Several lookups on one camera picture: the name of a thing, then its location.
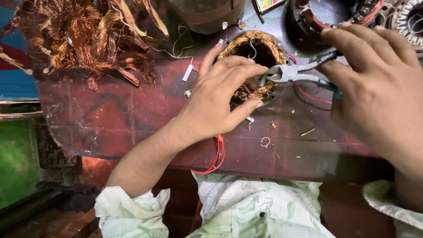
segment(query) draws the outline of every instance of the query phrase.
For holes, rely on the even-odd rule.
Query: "wire cutter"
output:
[[[342,56],[342,54],[338,50],[335,50],[327,54],[311,57],[308,64],[275,65],[272,68],[270,68],[265,75],[263,75],[262,84],[264,84],[265,82],[264,79],[273,81],[275,83],[286,83],[288,81],[307,80],[317,84],[317,86],[319,87],[333,91],[335,97],[337,97],[338,99],[343,99],[342,92],[339,91],[338,87],[335,86],[333,83],[323,79],[319,79],[319,77],[315,75],[298,73],[300,71],[314,69],[321,64],[324,64],[330,60],[336,59],[338,56]]]

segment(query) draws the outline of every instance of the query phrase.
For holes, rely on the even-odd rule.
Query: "hand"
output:
[[[333,98],[333,121],[423,181],[423,70],[411,45],[383,27],[350,23],[321,36],[351,66],[331,61],[319,68],[344,95]]]
[[[222,44],[212,48],[201,62],[199,79],[186,105],[175,118],[178,128],[191,143],[211,138],[233,130],[254,109],[263,105],[260,99],[250,99],[232,112],[229,101],[233,93],[255,75],[262,75],[268,68],[255,64],[242,56],[229,56],[218,60]]]

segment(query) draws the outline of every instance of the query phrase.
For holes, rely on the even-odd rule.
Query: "green wall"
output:
[[[34,192],[38,170],[33,120],[0,122],[0,208]]]

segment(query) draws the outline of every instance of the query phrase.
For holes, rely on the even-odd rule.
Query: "red table surface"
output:
[[[297,48],[289,40],[285,26],[286,5],[264,15],[266,22],[262,25],[248,2],[243,19],[248,20],[250,26],[257,24],[254,29],[279,38],[287,50],[294,53]],[[167,49],[171,49],[178,36],[178,23],[166,16],[165,9],[158,12],[171,32],[171,40],[166,43]],[[147,32],[157,32],[150,22],[143,27]],[[203,56],[219,39],[227,39],[239,31],[230,27],[212,35],[192,33],[195,46],[184,55],[194,56],[193,65],[198,69]],[[176,48],[179,50],[189,44],[188,35],[184,35]],[[300,52],[306,57],[310,53]],[[39,72],[45,65],[36,64],[34,77],[41,105],[56,143],[76,155],[118,160],[178,115],[187,101],[184,91],[194,87],[198,73],[192,71],[187,82],[183,82],[190,59],[173,60],[165,54],[157,56],[156,85],[141,81],[142,89],[111,72],[102,78],[98,91],[92,91],[86,83],[85,75],[89,72],[56,70],[44,75]],[[307,58],[298,61],[306,63]],[[311,83],[301,82],[300,85],[309,96],[331,101],[332,92]],[[251,116],[255,121],[250,130],[249,121],[245,120],[223,135],[228,140],[225,141],[226,157],[216,172],[354,183],[392,179],[392,166],[338,128],[330,119],[329,109],[329,104],[309,100],[295,84],[288,84],[280,96],[253,112]],[[313,132],[300,136],[312,128]],[[267,148],[260,146],[263,137],[270,138]],[[215,140],[207,139],[179,153],[169,166],[204,171],[210,167],[215,154]]]

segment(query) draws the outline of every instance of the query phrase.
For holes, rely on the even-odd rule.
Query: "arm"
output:
[[[230,111],[233,93],[249,77],[268,68],[241,56],[230,56],[213,65],[222,45],[212,48],[200,65],[199,80],[179,115],[129,151],[107,181],[131,197],[148,192],[172,159],[189,145],[233,130],[252,111],[263,105],[251,99]]]
[[[382,27],[343,23],[321,36],[351,66],[332,61],[319,69],[344,94],[344,100],[333,98],[333,121],[396,168],[399,204],[422,212],[423,70],[415,51]]]

